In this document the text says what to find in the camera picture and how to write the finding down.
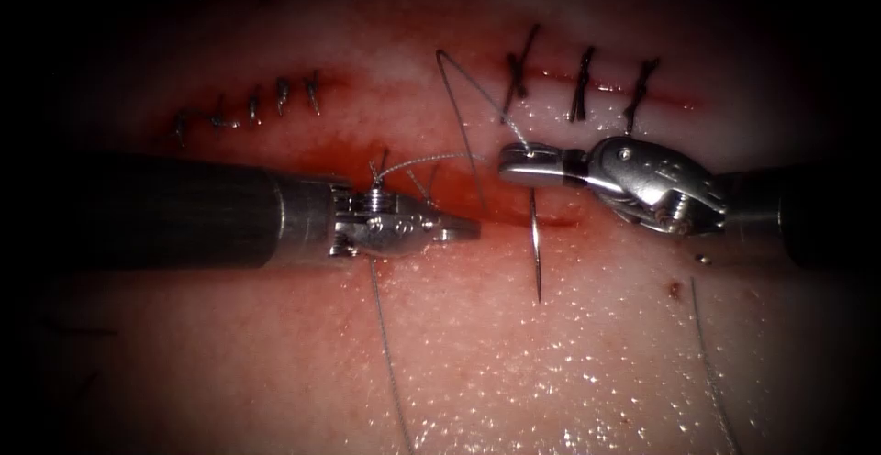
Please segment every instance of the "sutured incision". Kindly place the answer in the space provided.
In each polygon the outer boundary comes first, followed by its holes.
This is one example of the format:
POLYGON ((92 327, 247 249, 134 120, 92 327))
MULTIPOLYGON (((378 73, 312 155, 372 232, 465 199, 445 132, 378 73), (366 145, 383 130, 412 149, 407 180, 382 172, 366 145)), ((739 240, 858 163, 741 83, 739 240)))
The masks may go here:
POLYGON ((511 84, 507 87, 505 103, 502 105, 502 109, 505 113, 499 118, 499 123, 502 125, 505 125, 505 115, 507 115, 508 110, 511 108, 511 100, 514 99, 514 93, 517 93, 517 97, 520 99, 524 99, 529 95, 529 92, 526 90, 526 85, 523 83, 523 66, 526 63, 527 56, 530 55, 532 41, 535 40, 535 35, 539 33, 540 27, 539 24, 532 26, 530 34, 526 37, 526 45, 523 46, 523 51, 520 53, 519 58, 513 52, 509 52, 505 56, 508 70, 511 72, 511 84))
POLYGON ((630 105, 624 109, 624 117, 627 119, 624 135, 630 135, 633 133, 633 118, 636 116, 636 108, 640 105, 642 98, 645 97, 645 93, 649 90, 646 86, 649 77, 652 76, 652 73, 658 68, 660 63, 661 60, 659 58, 642 62, 640 67, 640 78, 636 80, 636 88, 633 90, 633 99, 630 100, 630 105))
POLYGON ((575 83, 575 95, 572 96, 572 107, 569 110, 569 123, 576 119, 578 121, 587 120, 587 110, 585 109, 585 93, 587 92, 587 84, 590 83, 590 60, 594 57, 596 48, 590 46, 584 54, 581 55, 581 65, 578 70, 578 81, 575 83))

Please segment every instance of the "surgical needle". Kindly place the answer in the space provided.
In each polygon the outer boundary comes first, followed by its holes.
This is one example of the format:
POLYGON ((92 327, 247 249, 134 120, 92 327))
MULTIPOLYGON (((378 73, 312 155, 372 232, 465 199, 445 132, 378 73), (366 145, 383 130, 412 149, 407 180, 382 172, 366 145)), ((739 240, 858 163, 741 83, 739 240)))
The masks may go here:
POLYGON ((535 213, 535 189, 530 188, 530 221, 532 222, 532 255, 535 258, 535 285, 541 303, 541 253, 539 252, 539 219, 535 213))

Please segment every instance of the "thin suture strand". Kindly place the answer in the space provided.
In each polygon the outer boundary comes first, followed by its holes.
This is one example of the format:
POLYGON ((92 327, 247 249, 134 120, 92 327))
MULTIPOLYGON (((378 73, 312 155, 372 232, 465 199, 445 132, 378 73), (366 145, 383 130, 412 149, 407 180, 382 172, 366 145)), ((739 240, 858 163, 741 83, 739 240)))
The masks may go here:
POLYGON ((387 170, 384 170, 375 175, 376 180, 382 180, 385 176, 391 172, 396 172, 397 170, 409 168, 414 164, 420 164, 422 162, 432 162, 432 161, 442 161, 442 160, 450 160, 450 159, 461 159, 461 158, 469 158, 472 161, 480 161, 483 163, 489 163, 489 160, 483 156, 475 156, 466 154, 463 152, 453 152, 450 154, 436 154, 434 156, 426 156, 424 158, 417 158, 414 160, 404 161, 395 166, 390 166, 387 170))
POLYGON ((719 428, 721 428, 722 433, 725 435, 725 440, 728 441, 728 446, 731 452, 734 455, 742 455, 741 446, 737 442, 737 437, 734 436, 734 429, 731 427, 731 421, 728 419, 728 413, 725 410, 725 405, 722 403, 722 393, 719 389, 719 383, 716 379, 716 372, 712 367, 712 364, 709 363, 709 355, 707 355, 707 343, 704 341, 704 329, 700 324, 700 314, 697 310, 697 284, 695 283, 695 277, 691 277, 691 301, 695 307, 695 323, 697 325, 697 341, 700 345, 700 356, 704 361, 704 369, 707 372, 707 383, 709 385, 710 394, 712 395, 713 405, 716 407, 716 414, 719 417, 719 428))
POLYGON ((416 188, 419 190, 419 193, 422 194, 422 200, 424 200, 427 203, 430 203, 431 199, 429 196, 429 190, 427 188, 425 188, 424 186, 422 186, 422 183, 420 183, 419 180, 416 178, 416 174, 414 174, 412 170, 407 170, 407 176, 410 177, 410 180, 412 180, 413 184, 416 185, 416 188))
POLYGON ((385 318, 383 317, 383 306, 379 298, 379 278, 376 276, 376 259, 371 257, 370 261, 370 278, 374 288, 374 299, 376 301, 376 313, 379 316, 379 330, 382 333, 383 353, 385 354, 385 366, 388 368, 388 378, 392 388, 392 398, 395 401, 395 410, 397 411, 397 420, 401 425, 401 432, 404 435, 404 443, 407 445, 407 453, 416 455, 413 449, 413 442, 410 440, 410 433, 407 430, 407 423, 404 420, 404 409, 401 407, 401 396, 397 390, 397 381, 395 381, 395 370, 392 367, 392 353, 388 346, 388 335, 385 333, 385 318))
POLYGON ((493 109, 505 119, 506 124, 508 125, 509 128, 511 128, 511 131, 514 132, 514 135, 517 137, 518 142, 520 142, 520 144, 523 145, 523 149, 526 150, 527 154, 531 154, 532 149, 530 148, 530 144, 526 140, 526 137, 524 137, 523 133, 520 132, 520 129, 514 123, 514 120, 511 118, 511 116, 508 113, 506 113, 505 110, 502 109, 501 106, 496 104, 496 101, 493 100, 493 97, 486 91, 486 89, 484 89, 484 87, 481 86, 481 84, 478 83, 474 79, 473 76, 471 76, 468 72, 466 72, 465 69, 458 62, 456 62, 456 60, 454 60, 452 58, 452 56, 447 54, 447 52, 445 50, 438 50, 437 54, 438 54, 438 65, 440 66, 440 75, 443 77, 444 87, 446 87, 447 94, 450 96, 450 99, 452 101, 452 106, 453 106, 453 108, 455 108, 456 117, 459 119, 459 126, 462 129, 462 133, 463 134, 465 133, 464 126, 463 126, 463 119, 462 119, 461 114, 459 113, 459 106, 456 105, 455 98, 452 95, 452 88, 450 86, 450 81, 447 79, 447 73, 443 69, 443 63, 441 62, 441 58, 447 60, 452 65, 452 67, 455 68, 456 71, 459 72, 459 74, 461 74, 465 78, 465 80, 467 80, 468 83, 470 83, 471 86, 477 92, 480 93, 480 95, 486 100, 486 102, 490 106, 492 106, 493 109))

